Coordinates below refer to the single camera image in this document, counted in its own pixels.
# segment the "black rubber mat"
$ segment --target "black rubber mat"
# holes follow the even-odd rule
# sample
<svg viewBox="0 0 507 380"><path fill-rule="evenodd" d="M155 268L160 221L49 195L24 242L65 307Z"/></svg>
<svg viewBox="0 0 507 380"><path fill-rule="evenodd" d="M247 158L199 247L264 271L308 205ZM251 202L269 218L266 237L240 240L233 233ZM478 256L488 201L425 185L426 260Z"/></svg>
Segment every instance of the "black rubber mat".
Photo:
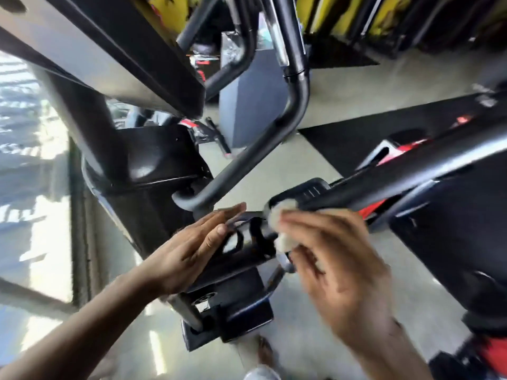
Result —
<svg viewBox="0 0 507 380"><path fill-rule="evenodd" d="M475 96L464 96L391 112L304 128L300 133L342 175L350 176L380 141L406 129L425 129L433 137L473 109Z"/></svg>
<svg viewBox="0 0 507 380"><path fill-rule="evenodd" d="M378 62L333 36L305 36L305 43L311 45L309 62L312 69L378 65Z"/></svg>

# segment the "exercise machine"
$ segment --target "exercise machine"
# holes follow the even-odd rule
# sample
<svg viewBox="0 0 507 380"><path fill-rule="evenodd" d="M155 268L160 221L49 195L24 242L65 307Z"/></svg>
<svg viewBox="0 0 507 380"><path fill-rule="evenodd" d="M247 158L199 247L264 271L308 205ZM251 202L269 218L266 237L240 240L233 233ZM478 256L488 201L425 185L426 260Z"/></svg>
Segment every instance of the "exercise machine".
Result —
<svg viewBox="0 0 507 380"><path fill-rule="evenodd" d="M164 41L129 0L114 0L116 9L108 7L110 2L1 0L0 49L34 65L81 150L86 184L146 258L176 230L209 213L294 131L308 104L308 67L294 0L226 0L244 51L206 82L184 53L215 0L202 0L176 42ZM142 109L169 112L177 121L198 120L205 100L248 68L260 11L266 16L283 68L288 103L283 114L222 172L212 176L184 126L114 128L105 96ZM153 49L156 56L150 55ZM469 165L475 171L485 170L481 163L501 161L505 150L507 118L479 117L389 162L377 165L379 158L373 157L348 178L330 184L315 178L281 192L268 200L266 211L284 198L295 198L308 211L329 207L360 211L453 174L457 186L463 184L458 182L461 175L488 183L491 181L474 178L464 170ZM486 186L499 193L501 185ZM503 254L498 249L492 254L469 250L466 256L473 258L465 259L458 252L450 253L455 249L447 243L439 247L439 259L428 262L428 243L433 240L428 236L434 235L430 228L414 224L431 225L427 211L434 208L423 206L407 212L408 216L392 211L385 219L465 306L473 332L505 337L507 269ZM231 341L273 319L269 297L294 267L287 255L275 253L277 235L266 222L266 211L245 213L194 284L185 293L162 299L181 315L188 350L217 338ZM411 220L423 215L426 217ZM279 264L264 285L256 267L275 258ZM477 299L474 293L479 294L479 303L469 301ZM196 305L205 301L209 308L200 312Z"/></svg>

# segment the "left hand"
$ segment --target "left hand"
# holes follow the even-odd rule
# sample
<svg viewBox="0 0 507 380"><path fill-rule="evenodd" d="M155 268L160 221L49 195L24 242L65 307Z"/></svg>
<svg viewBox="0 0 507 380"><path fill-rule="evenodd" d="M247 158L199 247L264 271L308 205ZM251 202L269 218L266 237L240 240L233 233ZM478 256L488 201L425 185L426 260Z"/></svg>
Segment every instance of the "left hand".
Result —
<svg viewBox="0 0 507 380"><path fill-rule="evenodd" d="M156 295L185 291L223 242L228 232L225 222L245 210L246 204L241 203L213 211L180 230L153 252L138 268Z"/></svg>

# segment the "right hand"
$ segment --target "right hand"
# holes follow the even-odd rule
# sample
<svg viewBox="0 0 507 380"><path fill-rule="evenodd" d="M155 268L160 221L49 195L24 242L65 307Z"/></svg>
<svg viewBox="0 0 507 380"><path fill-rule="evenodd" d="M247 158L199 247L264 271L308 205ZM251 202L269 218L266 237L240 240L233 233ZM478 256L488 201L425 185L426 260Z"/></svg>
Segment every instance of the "right hand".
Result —
<svg viewBox="0 0 507 380"><path fill-rule="evenodd" d="M290 257L335 336L357 354L382 355L399 326L389 267L371 246L362 218L346 209L284 211L279 230L300 243Z"/></svg>

